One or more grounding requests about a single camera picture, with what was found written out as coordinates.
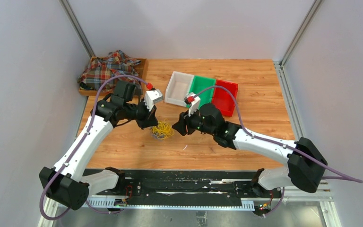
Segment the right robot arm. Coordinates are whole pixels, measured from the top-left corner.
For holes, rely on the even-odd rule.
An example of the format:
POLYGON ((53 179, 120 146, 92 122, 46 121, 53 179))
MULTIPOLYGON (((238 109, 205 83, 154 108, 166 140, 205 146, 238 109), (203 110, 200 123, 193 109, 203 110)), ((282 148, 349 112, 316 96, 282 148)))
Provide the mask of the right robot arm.
POLYGON ((205 104, 193 113, 180 113, 172 128, 182 136, 199 131, 211 135, 221 147, 251 151, 283 164, 280 168, 257 171, 251 184, 251 191, 257 197, 286 186, 315 193, 327 166, 327 161, 310 139, 283 140, 250 131, 226 121, 213 104, 205 104))

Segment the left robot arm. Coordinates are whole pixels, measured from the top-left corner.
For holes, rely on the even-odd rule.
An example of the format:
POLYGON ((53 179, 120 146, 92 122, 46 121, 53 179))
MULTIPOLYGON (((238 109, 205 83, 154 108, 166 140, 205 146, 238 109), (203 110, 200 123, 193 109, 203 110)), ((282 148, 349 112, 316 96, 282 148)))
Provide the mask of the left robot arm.
POLYGON ((148 83, 144 98, 133 104, 136 90, 136 84, 120 80, 111 94, 96 102, 86 126, 65 155, 53 167, 40 171, 46 197, 78 210, 88 197, 99 192, 109 190, 114 195, 125 192, 125 173, 121 170, 107 167, 96 174, 83 173, 101 142, 120 121, 135 121, 141 129, 158 125, 155 104, 163 100, 162 93, 148 83))

